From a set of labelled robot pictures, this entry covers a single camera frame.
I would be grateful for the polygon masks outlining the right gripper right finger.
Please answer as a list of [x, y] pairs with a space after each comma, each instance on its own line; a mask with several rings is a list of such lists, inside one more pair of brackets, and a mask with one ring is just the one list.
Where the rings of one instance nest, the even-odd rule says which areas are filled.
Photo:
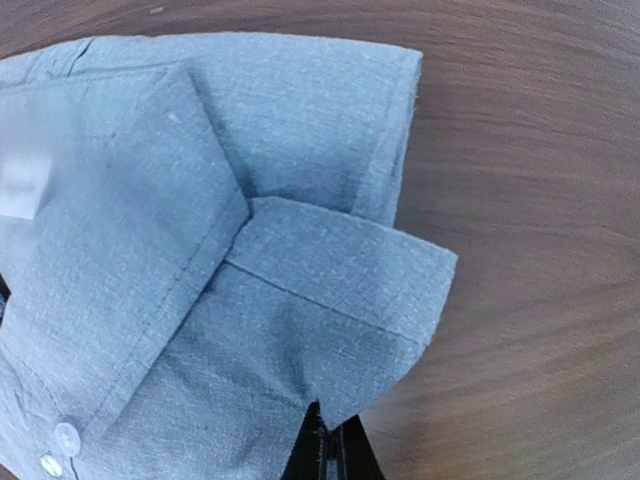
[[333, 432], [338, 480], [385, 480], [359, 416]]

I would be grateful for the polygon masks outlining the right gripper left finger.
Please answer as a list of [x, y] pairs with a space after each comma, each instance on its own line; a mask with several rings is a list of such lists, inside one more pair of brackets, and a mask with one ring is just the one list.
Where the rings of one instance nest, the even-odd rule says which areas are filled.
[[326, 480], [331, 433], [313, 402], [304, 417], [282, 480]]

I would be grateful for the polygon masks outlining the grey long sleeve shirt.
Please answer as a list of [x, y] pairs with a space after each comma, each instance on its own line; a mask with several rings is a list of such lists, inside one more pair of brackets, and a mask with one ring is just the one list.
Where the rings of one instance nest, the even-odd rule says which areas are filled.
[[394, 228], [422, 56], [97, 36], [1, 62], [1, 464], [282, 479], [417, 363], [450, 250]]

